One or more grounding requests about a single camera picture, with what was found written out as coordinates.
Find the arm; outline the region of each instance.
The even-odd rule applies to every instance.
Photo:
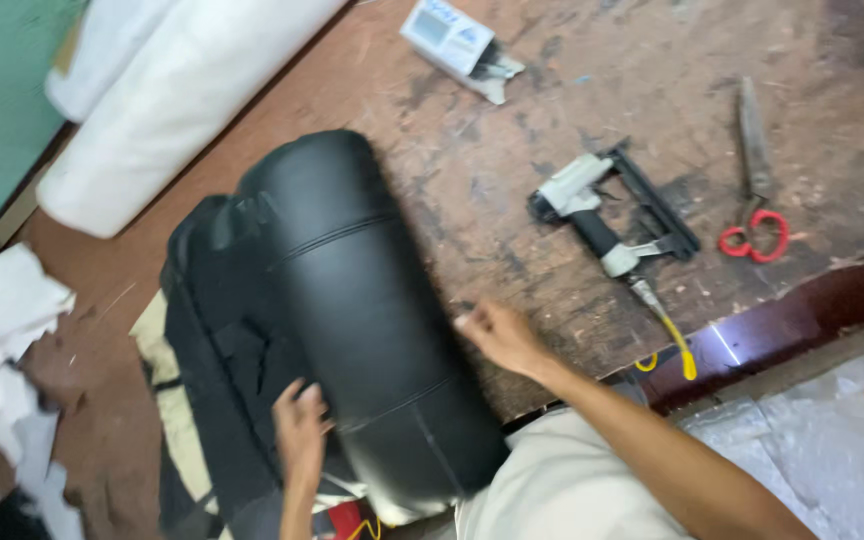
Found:
[[[569,402],[694,537],[815,540],[748,473],[652,411],[562,362],[539,341],[522,314],[483,300],[456,326],[490,361]]]
[[[312,506],[322,473],[326,433],[334,426],[322,420],[326,405],[318,384],[309,386],[295,399],[302,385],[302,380],[289,384],[271,408],[285,484],[280,540],[312,537]]]

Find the white shirt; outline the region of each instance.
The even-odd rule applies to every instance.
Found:
[[[459,540],[681,540],[685,529],[571,408],[508,439],[492,484],[456,507]]]

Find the worn wooden table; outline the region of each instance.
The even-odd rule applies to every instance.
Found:
[[[456,1],[529,66],[501,106],[409,49],[398,30],[412,4],[375,0],[348,9],[114,240],[42,213],[24,227],[20,238],[46,269],[78,291],[75,312],[30,358],[31,373],[68,406],[56,452],[71,486],[155,493],[143,471],[158,460],[159,426],[127,332],[159,287],[165,243],[179,221],[306,133],[345,127],[372,141],[452,313],[482,294],[509,300],[595,376],[662,348],[668,337],[603,275],[571,229],[537,225],[525,211],[527,196],[583,152],[631,136],[632,157],[702,240],[689,263],[666,257],[646,267],[684,332],[864,252],[861,1]],[[769,265],[714,249],[741,205],[735,104],[742,75],[756,82],[778,183],[774,207],[793,232],[786,255]],[[630,242],[639,234],[632,208],[606,201],[602,210]],[[503,418],[549,399],[475,362]],[[118,501],[147,523],[144,503]]]

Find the red object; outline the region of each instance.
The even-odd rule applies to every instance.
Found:
[[[748,231],[759,227],[762,221],[767,219],[773,220],[778,225],[778,243],[771,252],[763,253],[753,248],[752,244],[749,243],[746,228],[740,226],[729,227],[722,231],[722,234],[719,236],[719,249],[722,250],[722,253],[731,257],[748,257],[756,263],[772,263],[786,252],[786,247],[789,243],[789,224],[782,214],[759,208],[751,215]],[[741,244],[735,246],[730,244],[730,239],[737,236],[743,236],[746,239]]]
[[[362,514],[359,513],[359,505],[354,501],[343,502],[338,506],[332,506],[328,510],[328,517],[332,520],[332,527],[335,528],[335,537],[337,540],[346,540],[362,523]],[[356,538],[362,536],[362,533],[355,535]]]

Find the black leather cushion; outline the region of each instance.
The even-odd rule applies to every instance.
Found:
[[[161,280],[166,338],[236,538],[275,528],[269,408],[298,375],[321,383],[337,424],[319,494],[365,485],[386,523],[471,497],[508,457],[358,133],[306,135],[237,195],[207,198],[170,238]]]
[[[508,448],[368,141],[306,135],[240,191],[265,216],[296,336],[379,516],[407,523],[488,485]]]

